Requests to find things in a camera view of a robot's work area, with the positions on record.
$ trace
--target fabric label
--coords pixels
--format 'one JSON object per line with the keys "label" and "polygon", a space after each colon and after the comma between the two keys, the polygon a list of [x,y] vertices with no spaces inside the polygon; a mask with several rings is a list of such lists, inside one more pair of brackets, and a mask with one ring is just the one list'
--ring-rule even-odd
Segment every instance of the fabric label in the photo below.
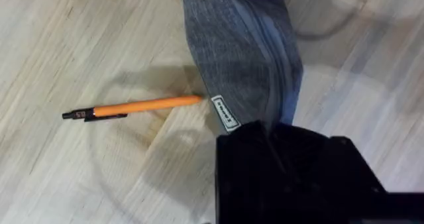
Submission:
{"label": "fabric label", "polygon": [[236,120],[229,108],[225,105],[222,95],[216,95],[212,97],[211,100],[227,132],[233,131],[240,127],[240,123]]}

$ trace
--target wooden floor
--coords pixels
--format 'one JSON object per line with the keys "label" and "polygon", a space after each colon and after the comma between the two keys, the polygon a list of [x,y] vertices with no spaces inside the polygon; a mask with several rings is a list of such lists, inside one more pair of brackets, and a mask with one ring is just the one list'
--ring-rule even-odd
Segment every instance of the wooden floor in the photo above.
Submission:
{"label": "wooden floor", "polygon": [[[306,69],[295,124],[350,137],[388,190],[424,191],[422,0],[287,2]],[[0,222],[213,223],[208,101],[60,116],[202,89],[181,0],[0,0]]]}

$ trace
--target orange pen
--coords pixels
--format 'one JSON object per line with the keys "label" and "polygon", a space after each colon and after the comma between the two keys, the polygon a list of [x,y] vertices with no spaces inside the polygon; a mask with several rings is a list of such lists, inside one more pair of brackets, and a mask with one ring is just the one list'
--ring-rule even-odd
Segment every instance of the orange pen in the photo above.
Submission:
{"label": "orange pen", "polygon": [[84,119],[85,122],[123,118],[127,117],[128,113],[172,108],[182,105],[192,105],[201,100],[202,97],[198,95],[188,95],[183,97],[155,99],[150,101],[137,101],[119,105],[106,105],[101,107],[78,109],[69,113],[63,113],[62,118]]}

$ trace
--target pen clip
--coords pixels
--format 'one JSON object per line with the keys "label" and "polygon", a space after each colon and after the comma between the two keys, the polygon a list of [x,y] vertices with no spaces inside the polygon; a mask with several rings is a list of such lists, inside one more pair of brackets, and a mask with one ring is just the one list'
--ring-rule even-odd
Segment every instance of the pen clip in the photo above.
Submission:
{"label": "pen clip", "polygon": [[86,117],[84,119],[84,122],[102,121],[102,120],[106,120],[106,119],[118,119],[118,118],[125,118],[127,116],[128,116],[128,114],[108,115],[108,116],[104,116],[104,117],[90,116],[90,117]]}

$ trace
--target black pen tip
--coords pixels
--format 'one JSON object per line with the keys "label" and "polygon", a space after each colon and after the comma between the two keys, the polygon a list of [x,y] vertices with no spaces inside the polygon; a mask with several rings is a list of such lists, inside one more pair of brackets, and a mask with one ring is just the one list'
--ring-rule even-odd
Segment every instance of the black pen tip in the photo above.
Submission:
{"label": "black pen tip", "polygon": [[72,112],[62,114],[63,119],[72,119],[72,117],[73,117]]}

